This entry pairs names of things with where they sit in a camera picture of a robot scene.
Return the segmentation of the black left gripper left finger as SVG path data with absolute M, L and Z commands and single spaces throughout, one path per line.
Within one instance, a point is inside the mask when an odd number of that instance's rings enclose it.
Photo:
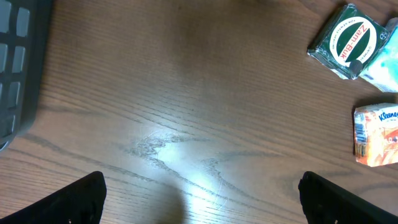
M 1 224 L 99 224 L 106 183 L 100 171 L 92 172 L 49 196 L 1 219 Z

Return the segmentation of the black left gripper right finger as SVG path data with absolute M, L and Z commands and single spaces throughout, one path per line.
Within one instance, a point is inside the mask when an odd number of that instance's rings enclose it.
M 309 223 L 397 223 L 396 215 L 312 171 L 303 174 L 298 189 Z

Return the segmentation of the orange tissue pack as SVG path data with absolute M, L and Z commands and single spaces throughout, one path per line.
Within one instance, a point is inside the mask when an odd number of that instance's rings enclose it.
M 356 108 L 354 152 L 358 163 L 369 167 L 397 162 L 397 105 L 380 103 Z

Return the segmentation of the small green wipes pack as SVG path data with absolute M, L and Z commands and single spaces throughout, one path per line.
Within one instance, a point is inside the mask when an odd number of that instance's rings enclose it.
M 382 92 L 397 93 L 397 18 L 388 21 L 389 39 L 360 77 Z

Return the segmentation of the roll of tape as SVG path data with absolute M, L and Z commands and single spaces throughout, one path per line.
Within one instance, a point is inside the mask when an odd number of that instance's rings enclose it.
M 307 54 L 344 80 L 354 80 L 375 59 L 390 32 L 355 4 L 339 8 L 308 46 Z

